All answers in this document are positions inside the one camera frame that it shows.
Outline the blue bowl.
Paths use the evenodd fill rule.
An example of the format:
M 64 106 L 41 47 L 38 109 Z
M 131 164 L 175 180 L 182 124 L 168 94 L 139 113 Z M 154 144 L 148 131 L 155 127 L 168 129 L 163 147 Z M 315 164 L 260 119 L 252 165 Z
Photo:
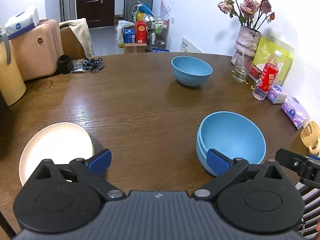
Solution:
M 250 164 L 260 164 L 265 157 L 263 133 L 255 123 L 238 113 L 212 113 L 202 120 L 198 130 L 205 153 L 213 148 L 229 159 L 243 158 Z
M 197 132 L 197 137 L 196 137 L 196 153 L 197 153 L 197 157 L 202 165 L 202 167 L 208 172 L 210 173 L 212 176 L 217 176 L 217 174 L 208 166 L 207 164 L 207 154 L 203 151 L 201 145 L 200 145 L 200 134 L 199 131 Z
M 182 85 L 197 87 L 203 85 L 213 73 L 205 61 L 191 56 L 177 56 L 171 60 L 171 70 Z

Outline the cream white plate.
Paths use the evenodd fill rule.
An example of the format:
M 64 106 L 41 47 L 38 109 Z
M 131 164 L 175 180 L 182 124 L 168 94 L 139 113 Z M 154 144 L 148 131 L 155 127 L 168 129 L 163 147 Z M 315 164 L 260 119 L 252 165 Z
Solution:
M 88 159 L 95 154 L 89 134 L 71 122 L 49 125 L 37 132 L 26 144 L 19 163 L 19 178 L 24 185 L 43 159 L 67 164 L 73 159 Z

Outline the yellow bear mug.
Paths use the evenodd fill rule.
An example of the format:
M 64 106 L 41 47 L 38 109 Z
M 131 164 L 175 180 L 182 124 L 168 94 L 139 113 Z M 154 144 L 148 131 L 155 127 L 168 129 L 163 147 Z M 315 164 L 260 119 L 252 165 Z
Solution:
M 304 146 L 308 149 L 309 153 L 314 156 L 319 154 L 319 139 L 320 131 L 319 126 L 311 121 L 300 133 L 300 138 Z

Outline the purple tissue pack near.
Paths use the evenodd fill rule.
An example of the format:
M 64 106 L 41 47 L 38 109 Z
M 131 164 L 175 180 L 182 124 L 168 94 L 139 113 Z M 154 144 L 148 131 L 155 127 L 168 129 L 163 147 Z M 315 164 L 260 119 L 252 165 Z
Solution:
M 310 115 L 306 109 L 295 97 L 287 96 L 281 104 L 281 109 L 291 120 L 296 129 L 304 127 L 310 119 Z

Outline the purple tissue pack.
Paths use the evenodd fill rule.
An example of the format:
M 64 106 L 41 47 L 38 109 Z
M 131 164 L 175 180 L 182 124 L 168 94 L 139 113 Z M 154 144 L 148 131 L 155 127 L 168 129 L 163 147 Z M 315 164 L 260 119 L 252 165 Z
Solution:
M 291 120 L 296 129 L 304 127 L 310 119 L 310 115 L 306 109 L 295 97 L 287 96 L 281 104 L 281 109 Z
M 282 104 L 287 97 L 287 92 L 280 85 L 273 84 L 267 94 L 272 104 Z

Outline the purple tissue pack far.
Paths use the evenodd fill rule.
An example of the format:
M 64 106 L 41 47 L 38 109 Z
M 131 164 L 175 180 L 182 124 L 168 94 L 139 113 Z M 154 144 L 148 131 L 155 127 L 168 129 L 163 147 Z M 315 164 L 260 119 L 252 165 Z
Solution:
M 282 104 L 287 97 L 287 92 L 280 85 L 273 84 L 267 94 L 272 104 Z

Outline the small red box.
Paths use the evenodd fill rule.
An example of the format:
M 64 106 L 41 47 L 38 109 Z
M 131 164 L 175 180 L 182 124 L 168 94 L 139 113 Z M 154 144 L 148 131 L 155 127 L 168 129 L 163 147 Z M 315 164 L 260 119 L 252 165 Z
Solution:
M 253 65 L 248 75 L 255 83 L 257 83 L 261 74 L 262 74 L 262 71 L 259 68 L 257 68 L 255 65 Z

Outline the silver foil packet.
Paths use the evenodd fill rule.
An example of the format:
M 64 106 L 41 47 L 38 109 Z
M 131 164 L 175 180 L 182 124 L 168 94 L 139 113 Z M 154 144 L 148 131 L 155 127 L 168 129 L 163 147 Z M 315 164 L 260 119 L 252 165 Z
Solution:
M 84 73 L 87 71 L 87 67 L 84 65 L 83 61 L 78 61 L 74 64 L 73 68 L 71 69 L 71 73 Z

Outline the red label water bottle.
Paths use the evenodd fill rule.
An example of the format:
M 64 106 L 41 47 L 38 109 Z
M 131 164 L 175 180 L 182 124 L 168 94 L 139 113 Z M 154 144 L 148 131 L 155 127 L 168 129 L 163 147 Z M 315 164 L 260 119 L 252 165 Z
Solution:
M 275 50 L 275 52 L 268 57 L 262 74 L 253 89 L 253 96 L 257 100 L 263 101 L 266 98 L 270 87 L 279 73 L 278 61 L 281 56 L 282 53 L 279 50 Z

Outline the clear drinking glass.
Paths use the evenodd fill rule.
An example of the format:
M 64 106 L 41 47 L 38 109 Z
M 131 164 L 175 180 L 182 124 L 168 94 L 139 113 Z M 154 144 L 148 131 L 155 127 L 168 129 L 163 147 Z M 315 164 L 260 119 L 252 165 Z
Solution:
M 237 82 L 243 83 L 251 71 L 252 66 L 253 63 L 251 59 L 243 55 L 238 55 L 234 65 L 233 79 Z

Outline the yellow thermos jug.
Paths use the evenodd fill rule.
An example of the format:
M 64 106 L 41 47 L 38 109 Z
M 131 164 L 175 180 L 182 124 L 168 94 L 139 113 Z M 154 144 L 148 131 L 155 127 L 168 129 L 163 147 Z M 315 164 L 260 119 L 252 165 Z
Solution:
M 16 63 L 7 33 L 1 28 L 0 85 L 7 106 L 15 104 L 27 88 Z

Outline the pink vase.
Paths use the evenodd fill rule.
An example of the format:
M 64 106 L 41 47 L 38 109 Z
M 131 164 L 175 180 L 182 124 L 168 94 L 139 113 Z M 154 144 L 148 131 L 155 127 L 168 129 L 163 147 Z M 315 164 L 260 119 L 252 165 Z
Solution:
M 235 41 L 235 54 L 231 59 L 231 63 L 235 64 L 237 57 L 242 55 L 253 60 L 261 37 L 262 34 L 260 32 L 242 25 Z

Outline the cardboard box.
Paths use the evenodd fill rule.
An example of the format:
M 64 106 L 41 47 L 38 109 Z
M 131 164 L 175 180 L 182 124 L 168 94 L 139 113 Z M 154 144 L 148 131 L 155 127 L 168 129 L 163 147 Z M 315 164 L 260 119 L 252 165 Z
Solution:
M 147 47 L 146 43 L 126 43 L 124 44 L 124 53 L 144 53 Z

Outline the wooden chair beige cover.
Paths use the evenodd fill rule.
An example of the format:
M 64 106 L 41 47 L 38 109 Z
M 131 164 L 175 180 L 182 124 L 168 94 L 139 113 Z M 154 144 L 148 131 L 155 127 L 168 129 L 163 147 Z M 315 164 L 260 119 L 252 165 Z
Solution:
M 60 22 L 64 54 L 73 60 L 93 58 L 92 39 L 85 18 Z

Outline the white panel board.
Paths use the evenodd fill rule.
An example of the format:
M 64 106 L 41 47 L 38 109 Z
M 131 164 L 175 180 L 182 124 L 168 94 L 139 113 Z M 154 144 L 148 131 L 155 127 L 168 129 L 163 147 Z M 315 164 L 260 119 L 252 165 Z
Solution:
M 186 38 L 182 38 L 180 52 L 182 53 L 201 53 L 201 50 L 197 48 L 193 43 L 191 43 Z

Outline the blue box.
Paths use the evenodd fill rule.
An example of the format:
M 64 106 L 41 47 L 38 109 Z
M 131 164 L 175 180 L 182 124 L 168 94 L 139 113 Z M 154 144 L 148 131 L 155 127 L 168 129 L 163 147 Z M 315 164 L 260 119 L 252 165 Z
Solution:
M 135 28 L 125 28 L 123 31 L 124 43 L 136 42 L 136 30 Z

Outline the white plastic bag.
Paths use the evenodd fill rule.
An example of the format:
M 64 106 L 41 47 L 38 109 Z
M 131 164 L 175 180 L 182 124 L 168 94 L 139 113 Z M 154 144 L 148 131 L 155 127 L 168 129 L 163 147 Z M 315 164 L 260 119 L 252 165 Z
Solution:
M 125 41 L 124 41 L 124 31 L 126 29 L 135 29 L 135 24 L 133 22 L 130 21 L 126 21 L 126 20 L 119 20 L 118 24 L 116 26 L 116 39 L 118 42 L 118 46 L 123 46 Z

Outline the metal storage rack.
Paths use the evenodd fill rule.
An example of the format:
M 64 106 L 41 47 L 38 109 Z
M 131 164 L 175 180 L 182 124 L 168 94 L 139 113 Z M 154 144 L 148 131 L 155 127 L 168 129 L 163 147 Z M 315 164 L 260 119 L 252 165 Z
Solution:
M 154 18 L 147 23 L 147 46 L 149 51 L 168 51 L 168 33 L 170 20 Z

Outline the dried pink roses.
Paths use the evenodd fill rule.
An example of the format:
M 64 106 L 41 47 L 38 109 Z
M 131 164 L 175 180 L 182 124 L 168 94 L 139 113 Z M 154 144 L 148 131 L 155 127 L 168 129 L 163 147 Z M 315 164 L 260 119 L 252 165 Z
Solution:
M 230 18 L 237 17 L 240 24 L 253 31 L 258 31 L 264 22 L 272 22 L 276 16 L 269 0 L 221 0 L 217 7 Z

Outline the tissue pack blue white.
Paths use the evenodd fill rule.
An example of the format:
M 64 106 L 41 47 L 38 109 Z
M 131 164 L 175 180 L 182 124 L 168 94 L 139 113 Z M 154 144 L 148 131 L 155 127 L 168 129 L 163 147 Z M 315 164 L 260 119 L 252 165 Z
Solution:
M 23 33 L 30 31 L 39 24 L 37 8 L 21 12 L 10 17 L 5 24 L 5 32 L 8 39 L 13 39 Z

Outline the dark wooden door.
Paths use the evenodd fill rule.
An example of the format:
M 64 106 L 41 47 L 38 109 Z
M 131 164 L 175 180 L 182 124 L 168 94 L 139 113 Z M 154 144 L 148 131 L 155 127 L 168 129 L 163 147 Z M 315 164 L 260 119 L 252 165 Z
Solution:
M 114 25 L 114 0 L 76 0 L 78 18 L 85 18 L 89 28 Z

